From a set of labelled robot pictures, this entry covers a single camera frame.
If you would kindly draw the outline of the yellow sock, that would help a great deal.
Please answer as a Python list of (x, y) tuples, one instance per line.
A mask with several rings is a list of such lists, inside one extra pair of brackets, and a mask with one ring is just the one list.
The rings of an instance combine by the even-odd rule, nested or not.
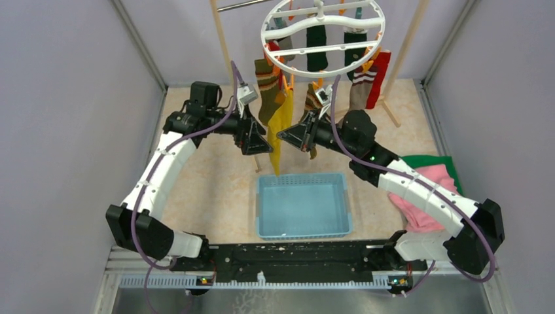
[(281, 93), (285, 96), (283, 104), (275, 111), (274, 115), (268, 122), (268, 142), (272, 146), (273, 151), (269, 153), (270, 163), (274, 170), (274, 175), (280, 175), (280, 158), (281, 158), (281, 142), (277, 137), (280, 131), (291, 127), (293, 119), (293, 89), (286, 88)]

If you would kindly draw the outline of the olive striped sock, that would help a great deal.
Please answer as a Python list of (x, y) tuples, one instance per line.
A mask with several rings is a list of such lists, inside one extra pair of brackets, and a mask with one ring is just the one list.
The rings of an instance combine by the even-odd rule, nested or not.
[(255, 60), (254, 65), (261, 99), (258, 119), (263, 126), (267, 126), (274, 113), (283, 104), (279, 96), (283, 87), (282, 72), (279, 67), (265, 58)]

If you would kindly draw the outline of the white round sock hanger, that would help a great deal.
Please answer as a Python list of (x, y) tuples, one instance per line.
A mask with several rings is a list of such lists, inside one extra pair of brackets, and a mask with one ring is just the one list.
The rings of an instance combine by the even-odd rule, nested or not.
[[(380, 53), (385, 34), (385, 14), (376, 1), (279, 1), (266, 15), (260, 29), (263, 57), (284, 73), (305, 78), (345, 75), (368, 68)], [(367, 32), (367, 40), (344, 42), (344, 31)], [(365, 54), (344, 65), (347, 49), (363, 48)]]

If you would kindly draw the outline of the light blue plastic basket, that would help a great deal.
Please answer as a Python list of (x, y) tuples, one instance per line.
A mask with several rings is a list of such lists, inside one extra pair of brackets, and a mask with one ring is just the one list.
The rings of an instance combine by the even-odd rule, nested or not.
[(343, 173), (264, 175), (256, 184), (256, 233), (265, 241), (339, 238), (352, 233)]

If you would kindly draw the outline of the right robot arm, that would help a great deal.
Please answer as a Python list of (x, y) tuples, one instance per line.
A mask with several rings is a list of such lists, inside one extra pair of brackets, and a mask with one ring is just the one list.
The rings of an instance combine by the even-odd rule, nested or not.
[(434, 183), (376, 142), (376, 131), (363, 110), (348, 112), (338, 124), (313, 110), (277, 137), (301, 151), (319, 145), (350, 157), (349, 168), (358, 178), (399, 196), (440, 223), (440, 232), (400, 235), (384, 251), (389, 268), (400, 270), (413, 260), (441, 260), (469, 279), (488, 281), (496, 269), (495, 252), (505, 240), (500, 205), (490, 199), (478, 202)]

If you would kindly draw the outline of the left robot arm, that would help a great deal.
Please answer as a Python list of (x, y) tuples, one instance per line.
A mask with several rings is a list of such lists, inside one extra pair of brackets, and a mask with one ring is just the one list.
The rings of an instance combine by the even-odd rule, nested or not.
[(207, 267), (210, 253), (202, 235), (179, 232), (161, 222), (169, 194), (187, 160), (211, 133), (229, 135), (244, 156), (267, 154), (273, 148), (266, 132), (249, 110), (258, 97), (241, 82), (226, 107), (220, 107), (221, 87), (194, 82), (183, 108), (166, 119), (158, 146), (132, 191), (120, 205), (106, 211), (116, 244), (152, 262), (167, 256), (185, 258), (194, 270)]

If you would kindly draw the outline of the red striped sock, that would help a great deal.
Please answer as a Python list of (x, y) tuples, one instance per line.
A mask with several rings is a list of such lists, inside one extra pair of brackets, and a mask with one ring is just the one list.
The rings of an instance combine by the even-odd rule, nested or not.
[(354, 70), (349, 91), (348, 111), (375, 108), (376, 100), (373, 100), (372, 88), (377, 73), (378, 68), (374, 65), (368, 69), (359, 67)]

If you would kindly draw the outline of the green cloth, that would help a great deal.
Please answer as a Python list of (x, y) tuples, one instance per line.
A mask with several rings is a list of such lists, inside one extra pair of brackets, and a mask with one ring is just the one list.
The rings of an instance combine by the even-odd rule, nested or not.
[(433, 155), (417, 154), (417, 155), (401, 156), (401, 159), (404, 160), (410, 167), (414, 169), (417, 169), (420, 167), (434, 166), (439, 164), (445, 165), (447, 173), (454, 180), (454, 185), (457, 188), (457, 191), (461, 195), (464, 195), (463, 189), (459, 180), (459, 176), (457, 174), (457, 171), (451, 156), (433, 156)]

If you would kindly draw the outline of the wooden clothes rack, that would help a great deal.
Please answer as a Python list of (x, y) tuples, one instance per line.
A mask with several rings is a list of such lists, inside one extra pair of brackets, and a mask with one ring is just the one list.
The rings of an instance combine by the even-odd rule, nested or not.
[[(221, 46), (221, 52), (223, 54), (223, 58), (224, 61), (226, 62), (226, 68), (227, 68), (227, 72), (228, 72), (228, 76), (229, 76), (229, 81), (233, 82), (233, 72), (232, 72), (232, 67), (230, 65), (231, 59), (230, 59), (230, 55), (228, 52), (228, 47), (226, 44), (226, 39), (225, 39), (225, 34), (224, 34), (224, 29), (221, 23), (221, 17), (220, 17), (220, 12), (223, 12), (224, 10), (232, 10), (232, 9), (238, 9), (240, 7), (246, 7), (246, 6), (250, 6), (250, 5), (254, 5), (257, 3), (263, 3), (264, 1), (246, 1), (243, 3), (238, 3), (236, 5), (231, 5), (231, 6), (227, 6), (227, 7), (222, 7), (219, 8), (218, 7), (218, 1), (216, 0), (210, 0), (210, 7), (211, 7), (211, 13), (213, 16), (213, 20), (215, 23), (215, 27), (217, 30), (217, 36), (219, 39), (219, 43)], [(392, 110), (390, 108), (390, 106), (388, 105), (388, 101), (389, 101), (389, 97), (391, 94), (391, 91), (393, 89), (393, 85), (398, 77), (398, 74), (401, 70), (401, 67), (404, 64), (406, 55), (408, 54), (408, 51), (412, 45), (412, 42), (414, 40), (415, 34), (421, 24), (422, 18), (424, 16), (424, 14), (426, 13), (427, 7), (429, 5), (429, 1), (428, 0), (420, 0), (418, 1), (418, 6), (413, 14), (412, 20), (410, 22), (410, 25), (407, 29), (406, 35), (404, 37), (403, 43), (400, 47), (398, 56), (395, 60), (394, 66), (388, 71), (389, 73), (389, 78), (385, 84), (385, 86), (381, 89), (381, 94), (378, 98), (378, 102), (377, 104), (380, 105), (383, 110), (387, 113), (388, 117), (390, 118), (390, 120), (392, 121), (392, 123), (395, 125), (396, 128), (401, 127), (401, 121), (399, 120), (399, 118), (397, 117), (397, 115), (394, 113), (394, 110)]]

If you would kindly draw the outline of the pink cloth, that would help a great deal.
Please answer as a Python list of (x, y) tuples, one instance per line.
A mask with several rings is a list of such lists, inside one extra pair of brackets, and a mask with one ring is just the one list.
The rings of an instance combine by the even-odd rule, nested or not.
[[(436, 164), (425, 167), (414, 168), (418, 173), (424, 177), (432, 180), (434, 183), (439, 183), (445, 189), (459, 194), (456, 186), (456, 180), (449, 174), (448, 168), (445, 164)], [(407, 220), (406, 230), (409, 232), (437, 232), (444, 228), (433, 217), (424, 213), (415, 205), (402, 199), (400, 196), (389, 193), (388, 197), (394, 206), (404, 215)]]

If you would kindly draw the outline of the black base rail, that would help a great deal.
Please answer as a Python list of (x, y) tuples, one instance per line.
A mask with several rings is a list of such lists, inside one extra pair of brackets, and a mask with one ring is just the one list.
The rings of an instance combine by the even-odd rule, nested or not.
[(378, 271), (425, 271), (387, 240), (209, 245), (198, 258), (178, 258), (172, 271), (207, 271), (218, 283), (369, 283)]

